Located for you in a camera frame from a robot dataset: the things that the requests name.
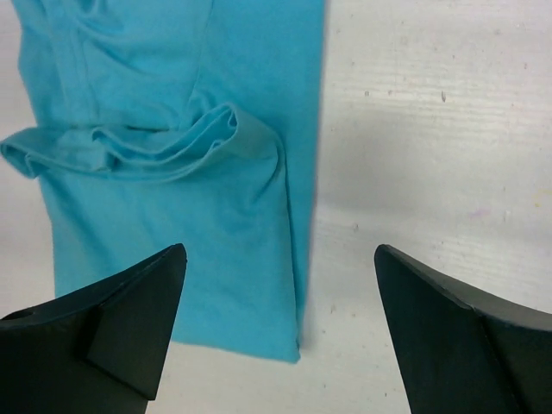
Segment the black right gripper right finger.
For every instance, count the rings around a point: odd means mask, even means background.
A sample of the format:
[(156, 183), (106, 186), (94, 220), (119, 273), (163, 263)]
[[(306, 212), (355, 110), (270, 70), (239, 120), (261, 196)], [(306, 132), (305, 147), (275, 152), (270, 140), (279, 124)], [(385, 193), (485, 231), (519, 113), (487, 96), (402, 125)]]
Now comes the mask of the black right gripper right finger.
[(413, 413), (549, 413), (551, 315), (439, 273), (390, 245), (375, 272)]

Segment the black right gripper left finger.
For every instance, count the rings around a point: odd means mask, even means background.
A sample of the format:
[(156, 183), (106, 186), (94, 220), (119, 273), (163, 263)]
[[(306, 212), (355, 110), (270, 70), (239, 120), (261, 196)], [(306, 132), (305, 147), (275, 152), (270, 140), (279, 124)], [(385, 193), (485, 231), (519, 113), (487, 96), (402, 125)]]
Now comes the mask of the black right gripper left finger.
[(1, 320), (3, 413), (143, 413), (155, 400), (185, 280), (175, 244)]

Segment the turquoise t shirt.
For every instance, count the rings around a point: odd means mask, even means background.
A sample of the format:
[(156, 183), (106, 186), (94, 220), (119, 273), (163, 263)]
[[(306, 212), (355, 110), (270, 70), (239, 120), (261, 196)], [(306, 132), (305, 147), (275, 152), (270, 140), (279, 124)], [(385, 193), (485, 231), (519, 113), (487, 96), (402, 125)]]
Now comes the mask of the turquoise t shirt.
[(172, 337), (299, 360), (321, 1), (16, 1), (37, 179), (66, 295), (180, 243)]

